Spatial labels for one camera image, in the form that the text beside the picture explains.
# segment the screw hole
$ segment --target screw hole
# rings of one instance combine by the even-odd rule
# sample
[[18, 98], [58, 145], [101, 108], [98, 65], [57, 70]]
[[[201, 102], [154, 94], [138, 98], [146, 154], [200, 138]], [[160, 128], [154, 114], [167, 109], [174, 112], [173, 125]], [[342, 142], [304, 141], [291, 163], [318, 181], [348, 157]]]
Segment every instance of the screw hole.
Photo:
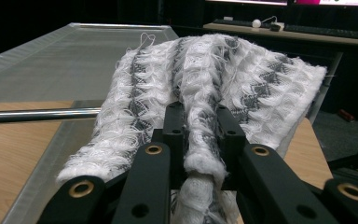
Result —
[[135, 217], [145, 217], [149, 213], [149, 208], [147, 207], [146, 204], [140, 203], [133, 206], [131, 212], [132, 215]]
[[297, 212], [303, 217], [307, 217], [310, 219], [316, 218], [316, 213], [306, 205], [299, 205], [296, 209]]
[[149, 155], [156, 155], [162, 151], [162, 147], [159, 146], [150, 146], [146, 148], [146, 153]]
[[69, 195], [73, 198], [81, 198], [94, 190], [94, 184], [88, 180], [80, 181], [69, 189]]
[[252, 151], [258, 156], [267, 156], [269, 151], [263, 147], [253, 147]]
[[337, 187], [339, 192], [341, 192], [343, 195], [358, 201], [358, 188], [356, 186], [349, 183], [343, 183], [339, 184]]

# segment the computer monitor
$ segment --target computer monitor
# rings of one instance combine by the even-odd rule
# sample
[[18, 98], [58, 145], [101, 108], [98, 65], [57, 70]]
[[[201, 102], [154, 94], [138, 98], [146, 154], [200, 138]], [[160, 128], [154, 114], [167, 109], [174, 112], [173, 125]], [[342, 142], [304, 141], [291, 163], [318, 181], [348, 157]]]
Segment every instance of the computer monitor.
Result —
[[271, 6], [286, 6], [287, 0], [206, 0], [206, 2], [242, 3]]
[[294, 4], [358, 7], [358, 0], [295, 0]]

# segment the knitted textile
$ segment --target knitted textile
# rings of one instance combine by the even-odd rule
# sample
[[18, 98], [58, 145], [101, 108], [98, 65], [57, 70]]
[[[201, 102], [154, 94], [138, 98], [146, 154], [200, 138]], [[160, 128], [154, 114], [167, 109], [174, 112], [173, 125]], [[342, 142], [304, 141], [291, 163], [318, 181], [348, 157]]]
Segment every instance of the knitted textile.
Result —
[[310, 105], [326, 69], [228, 35], [179, 38], [129, 50], [113, 74], [92, 140], [58, 176], [108, 181], [131, 167], [139, 146], [163, 126], [165, 107], [180, 101], [189, 131], [188, 178], [172, 204], [172, 223], [236, 223], [234, 192], [214, 135], [225, 105], [250, 143], [277, 148]]

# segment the white fuzzy fabric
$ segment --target white fuzzy fabric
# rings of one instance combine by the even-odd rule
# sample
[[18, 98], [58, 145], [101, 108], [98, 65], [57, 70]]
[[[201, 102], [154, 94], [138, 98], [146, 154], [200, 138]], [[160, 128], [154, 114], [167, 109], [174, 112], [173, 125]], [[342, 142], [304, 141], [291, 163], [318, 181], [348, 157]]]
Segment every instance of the white fuzzy fabric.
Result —
[[250, 143], [277, 148], [322, 83], [324, 67], [291, 59], [228, 35], [189, 36], [128, 51], [87, 146], [58, 175], [108, 181], [130, 169], [137, 148], [162, 128], [165, 107], [185, 107], [188, 173], [172, 223], [236, 223], [235, 192], [220, 190], [227, 175], [214, 130], [216, 108], [227, 106]]

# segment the keyboard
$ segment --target keyboard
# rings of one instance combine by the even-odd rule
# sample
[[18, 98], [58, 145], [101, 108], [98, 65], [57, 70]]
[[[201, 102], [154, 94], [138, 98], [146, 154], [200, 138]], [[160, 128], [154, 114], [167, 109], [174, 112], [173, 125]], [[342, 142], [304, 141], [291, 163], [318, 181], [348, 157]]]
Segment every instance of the keyboard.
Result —
[[[214, 20], [213, 23], [252, 27], [251, 21]], [[269, 27], [271, 27], [270, 23], [261, 23], [261, 26], [260, 26], [260, 28], [266, 28], [266, 29], [269, 29]]]
[[339, 29], [300, 26], [300, 25], [284, 25], [283, 30], [286, 32], [295, 32], [295, 33], [303, 33], [303, 34], [310, 34], [310, 35], [329, 35], [329, 36], [336, 36], [336, 37], [358, 39], [358, 31], [350, 31], [350, 30], [339, 30]]

